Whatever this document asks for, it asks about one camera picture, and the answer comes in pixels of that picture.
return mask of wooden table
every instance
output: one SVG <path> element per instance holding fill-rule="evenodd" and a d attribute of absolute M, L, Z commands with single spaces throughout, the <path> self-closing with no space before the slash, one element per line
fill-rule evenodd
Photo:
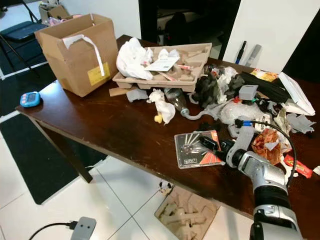
<path fill-rule="evenodd" d="M 120 47 L 129 36 L 121 36 Z M 145 47 L 155 44 L 141 41 Z M 231 66 L 238 72 L 252 68 L 209 58 L 208 63 Z M 298 81 L 305 94 L 320 113 L 318 100 L 320 84 Z M 46 138 L 64 155 L 78 173 L 90 182 L 92 177 L 64 142 L 62 136 L 75 140 L 104 154 L 143 169 L 160 178 L 190 190 L 202 197 L 215 199 L 233 210 L 252 218 L 254 210 L 253 188 L 250 179 L 228 166 L 208 166 L 179 169 L 176 159 L 174 135 L 190 133 L 202 122 L 213 123 L 210 116 L 188 120 L 178 112 L 167 125 L 154 122 L 155 105 L 144 100 L 130 103 L 126 95 L 110 97 L 109 89 L 117 85 L 109 81 L 86 97 L 63 90 L 58 81 L 44 88 L 40 94 L 43 104 L 16 109 L 26 115 Z M 202 109 L 188 103 L 190 113 Z M 320 123 L 320 114 L 309 117 Z M 226 125 L 218 132 L 219 139 L 230 138 Z M 297 148 L 298 160 L 313 169 L 320 165 L 320 133 L 317 124 L 311 136 L 296 133 L 292 139 Z M 289 188 L 289 198 L 296 213 L 299 227 L 305 238 L 320 239 L 320 177 L 313 173 L 306 179 L 299 175 Z"/>

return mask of black chair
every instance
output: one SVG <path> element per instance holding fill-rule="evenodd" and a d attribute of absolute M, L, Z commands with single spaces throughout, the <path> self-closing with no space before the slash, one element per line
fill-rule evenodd
<path fill-rule="evenodd" d="M 0 31 L 0 48 L 3 51 L 13 71 L 15 70 L 15 68 L 8 56 L 9 52 L 14 52 L 14 54 L 30 69 L 30 71 L 34 72 L 37 76 L 39 76 L 38 73 L 34 69 L 32 69 L 31 66 L 27 63 L 28 60 L 31 60 L 37 56 L 34 56 L 30 59 L 25 60 L 17 52 L 17 49 L 29 44 L 32 41 L 35 41 L 36 38 L 35 38 L 34 32 L 40 29 L 43 29 L 47 26 L 40 23 L 41 21 L 36 18 L 36 16 L 32 13 L 32 11 L 29 9 L 29 7 L 26 5 L 26 3 L 23 0 L 0 0 L 0 8 L 17 5 L 17 4 L 23 4 L 26 7 L 26 9 L 29 12 L 31 21 L 25 21 L 17 25 L 14 25 L 12 27 L 9 27 L 3 31 Z M 10 48 L 9 51 L 6 51 L 1 40 L 6 45 L 8 45 L 8 47 Z M 16 48 L 14 48 L 8 41 L 11 41 L 13 43 L 20 43 L 20 44 Z"/>

